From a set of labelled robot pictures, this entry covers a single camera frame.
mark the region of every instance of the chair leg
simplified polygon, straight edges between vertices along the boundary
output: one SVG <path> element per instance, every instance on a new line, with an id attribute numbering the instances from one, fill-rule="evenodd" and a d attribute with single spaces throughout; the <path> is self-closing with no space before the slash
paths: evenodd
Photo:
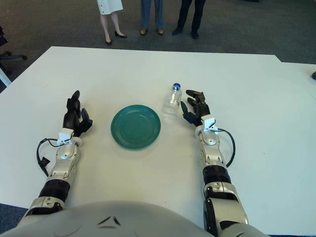
<path id="1" fill-rule="evenodd" d="M 23 60 L 27 60 L 27 56 L 25 55 L 13 55 L 13 56 L 5 56 L 5 55 L 0 55 L 0 60 L 9 60 L 9 59 L 16 59 L 16 58 L 22 58 Z"/>

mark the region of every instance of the black cable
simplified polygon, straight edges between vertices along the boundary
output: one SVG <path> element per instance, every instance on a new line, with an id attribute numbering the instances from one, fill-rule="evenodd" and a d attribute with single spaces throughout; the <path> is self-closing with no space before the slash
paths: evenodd
<path id="1" fill-rule="evenodd" d="M 73 137 L 73 134 L 74 134 L 74 133 L 72 133 L 72 134 L 71 134 L 71 137 L 70 137 L 69 139 L 65 140 L 64 142 L 67 142 L 67 141 L 71 140 L 72 137 Z M 47 142 L 47 141 L 50 143 L 50 145 L 51 145 L 52 147 L 61 147 L 61 146 L 63 146 L 64 144 L 61 144 L 61 145 L 58 145 L 58 146 L 53 145 L 50 141 L 57 141 L 57 139 L 54 139 L 54 138 L 44 138 L 43 140 L 41 140 L 41 141 L 39 142 L 38 148 L 37 148 L 37 150 L 36 150 L 36 158 L 37 158 L 37 160 L 38 160 L 38 164 L 39 164 L 41 170 L 42 170 L 42 171 L 44 172 L 44 174 L 48 177 L 48 172 L 47 172 L 47 170 L 46 170 L 46 166 L 48 165 L 48 163 L 50 163 L 50 161 L 49 161 L 48 159 L 46 159 L 45 157 L 43 157 L 42 160 L 40 160 L 40 154 L 39 154 L 40 146 L 41 146 L 43 143 Z"/>
<path id="2" fill-rule="evenodd" d="M 235 140 L 234 140 L 233 136 L 231 135 L 231 133 L 230 133 L 229 131 L 226 131 L 226 130 L 224 130 L 224 129 L 222 129 L 222 128 L 218 128 L 217 130 L 212 130 L 212 131 L 213 131 L 213 132 L 226 132 L 226 133 L 229 135 L 229 137 L 231 138 L 231 140 L 232 140 L 232 144 L 233 144 L 233 154 L 232 154 L 232 156 L 231 156 L 230 161 L 226 164 L 226 167 L 228 168 L 228 167 L 232 164 L 232 162 L 233 162 L 233 160 L 234 160 L 234 158 L 235 158 L 235 152 L 236 152 Z"/>

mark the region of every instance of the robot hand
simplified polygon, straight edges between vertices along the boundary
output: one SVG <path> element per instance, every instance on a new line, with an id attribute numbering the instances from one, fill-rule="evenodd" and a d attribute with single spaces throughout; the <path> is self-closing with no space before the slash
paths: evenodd
<path id="1" fill-rule="evenodd" d="M 194 97 L 195 99 L 194 100 L 190 97 L 188 98 L 188 103 L 193 107 L 195 115 L 192 112 L 188 112 L 187 106 L 181 101 L 183 118 L 189 123 L 193 123 L 195 126 L 200 126 L 202 125 L 201 117 L 210 114 L 208 105 L 205 103 L 204 94 L 203 92 L 197 92 L 194 90 L 187 90 L 186 94 Z"/>
<path id="2" fill-rule="evenodd" d="M 64 116 L 63 128 L 72 129 L 75 137 L 80 137 L 92 126 L 92 120 L 85 109 L 80 111 L 80 92 L 77 90 L 67 101 L 67 113 Z"/>

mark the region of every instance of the person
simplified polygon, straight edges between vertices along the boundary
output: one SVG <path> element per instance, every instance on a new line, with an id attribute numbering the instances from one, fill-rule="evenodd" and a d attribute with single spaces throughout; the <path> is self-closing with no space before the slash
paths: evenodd
<path id="1" fill-rule="evenodd" d="M 192 3 L 192 0 L 182 0 L 178 26 L 172 32 L 174 36 L 183 32 L 183 27 L 184 27 L 184 24 L 186 23 L 191 3 Z M 191 31 L 191 36 L 194 39 L 198 39 L 198 29 L 201 24 L 204 4 L 205 4 L 205 0 L 195 0 L 196 10 L 193 17 L 192 31 Z"/>
<path id="2" fill-rule="evenodd" d="M 141 35 L 145 35 L 148 32 L 149 21 L 150 21 L 150 7 L 152 0 L 141 0 L 141 23 L 142 29 Z M 155 20 L 156 29 L 159 35 L 163 35 L 163 0 L 155 0 Z"/>
<path id="3" fill-rule="evenodd" d="M 107 45 L 112 44 L 111 37 L 108 31 L 107 15 L 111 15 L 111 19 L 115 26 L 115 36 L 127 38 L 127 35 L 122 33 L 119 28 L 118 11 L 123 9 L 121 0 L 97 0 L 97 2 L 100 10 L 101 25 L 103 27 L 105 35 L 105 43 Z"/>

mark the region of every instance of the black shoe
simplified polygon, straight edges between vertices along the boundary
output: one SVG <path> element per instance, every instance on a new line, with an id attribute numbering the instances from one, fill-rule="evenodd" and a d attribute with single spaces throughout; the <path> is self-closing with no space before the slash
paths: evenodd
<path id="1" fill-rule="evenodd" d="M 105 43 L 106 43 L 107 45 L 111 45 L 111 44 L 112 44 L 112 41 L 107 41 L 107 39 L 105 38 L 105 36 L 104 36 L 104 39 L 105 39 Z"/>
<path id="2" fill-rule="evenodd" d="M 197 40 L 197 39 L 198 39 L 198 32 L 197 32 L 197 31 L 192 31 L 192 32 L 191 32 L 191 36 L 192 36 L 192 38 L 194 38 L 195 40 Z"/>
<path id="3" fill-rule="evenodd" d="M 180 33 L 182 33 L 182 32 L 183 32 L 183 28 L 177 27 L 177 28 L 172 32 L 172 35 L 173 35 L 173 36 L 176 36 L 176 35 L 178 35 L 178 34 L 180 34 Z"/>
<path id="4" fill-rule="evenodd" d="M 117 33 L 117 31 L 115 31 L 115 36 L 119 36 L 119 37 L 121 37 L 121 38 L 127 38 L 127 35 L 123 35 L 123 36 L 121 36 L 121 35 L 119 35 L 118 33 Z"/>

